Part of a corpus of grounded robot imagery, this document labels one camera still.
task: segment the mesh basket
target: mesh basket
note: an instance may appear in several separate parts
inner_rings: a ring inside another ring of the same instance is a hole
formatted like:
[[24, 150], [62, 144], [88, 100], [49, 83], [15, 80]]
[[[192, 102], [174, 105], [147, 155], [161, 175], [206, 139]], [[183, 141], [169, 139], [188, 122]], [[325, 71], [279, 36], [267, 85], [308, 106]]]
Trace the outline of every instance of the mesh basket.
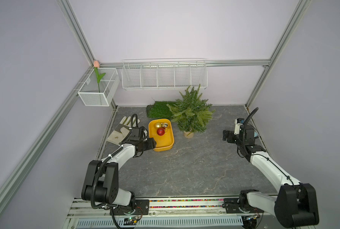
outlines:
[[79, 89], [79, 96], [85, 106], [110, 106], [114, 93], [119, 85], [117, 69], [98, 68], [99, 74], [105, 76], [98, 82], [94, 69]]
[[207, 87], [207, 67], [205, 61], [192, 63], [141, 63], [124, 64], [122, 70], [123, 88], [179, 89], [190, 86]]

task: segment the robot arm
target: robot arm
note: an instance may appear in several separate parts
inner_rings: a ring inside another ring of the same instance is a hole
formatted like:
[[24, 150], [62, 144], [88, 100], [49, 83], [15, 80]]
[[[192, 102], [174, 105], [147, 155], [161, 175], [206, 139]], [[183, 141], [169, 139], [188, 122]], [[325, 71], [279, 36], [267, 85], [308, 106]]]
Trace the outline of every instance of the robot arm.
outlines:
[[120, 143], [119, 149], [102, 160], [93, 160], [89, 163], [81, 198], [90, 200], [92, 208], [120, 205], [134, 209], [134, 194], [119, 188], [118, 171], [130, 158], [139, 157], [143, 151], [155, 147], [156, 142], [153, 138], [148, 137], [148, 131], [138, 125], [133, 127], [133, 123], [131, 123], [130, 133]]
[[223, 131], [223, 140], [234, 143], [242, 157], [257, 167], [278, 191], [278, 196], [269, 196], [258, 190], [242, 190], [239, 196], [241, 208], [259, 208], [274, 215], [286, 228], [316, 225], [319, 223], [316, 191], [310, 184], [302, 184], [282, 169], [259, 145], [255, 145], [254, 127], [249, 120], [235, 120], [234, 131]]

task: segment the tree pot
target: tree pot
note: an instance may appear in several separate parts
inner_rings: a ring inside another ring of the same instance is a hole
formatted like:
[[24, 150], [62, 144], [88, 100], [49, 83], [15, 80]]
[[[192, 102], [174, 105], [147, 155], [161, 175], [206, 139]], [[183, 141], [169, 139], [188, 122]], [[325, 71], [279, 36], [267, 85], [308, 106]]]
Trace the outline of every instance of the tree pot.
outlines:
[[191, 139], [194, 136], [194, 132], [185, 132], [184, 131], [184, 137]]

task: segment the green turf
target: green turf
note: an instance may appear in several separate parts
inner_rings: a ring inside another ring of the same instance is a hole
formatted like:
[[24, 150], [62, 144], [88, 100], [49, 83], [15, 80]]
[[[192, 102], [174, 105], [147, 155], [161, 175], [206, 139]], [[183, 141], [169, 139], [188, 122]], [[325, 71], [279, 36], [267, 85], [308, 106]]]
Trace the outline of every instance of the green turf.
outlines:
[[175, 102], [172, 101], [155, 101], [153, 105], [148, 105], [146, 108], [147, 117], [159, 119], [167, 118], [172, 119], [172, 113], [170, 112], [167, 104], [173, 105]]

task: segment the white wire basket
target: white wire basket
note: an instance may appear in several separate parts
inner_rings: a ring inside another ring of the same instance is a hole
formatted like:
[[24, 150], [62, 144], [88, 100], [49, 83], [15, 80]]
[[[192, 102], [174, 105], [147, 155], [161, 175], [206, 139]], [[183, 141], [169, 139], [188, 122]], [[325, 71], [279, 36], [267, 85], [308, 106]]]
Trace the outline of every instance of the white wire basket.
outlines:
[[188, 86], [198, 87], [199, 84], [201, 88], [206, 88], [206, 61], [162, 59], [161, 62], [130, 63], [124, 60], [122, 83], [125, 90], [182, 89]]
[[79, 96], [85, 106], [110, 106], [114, 93], [119, 85], [117, 69], [98, 68], [99, 74], [105, 73], [99, 86], [94, 69], [79, 89]]

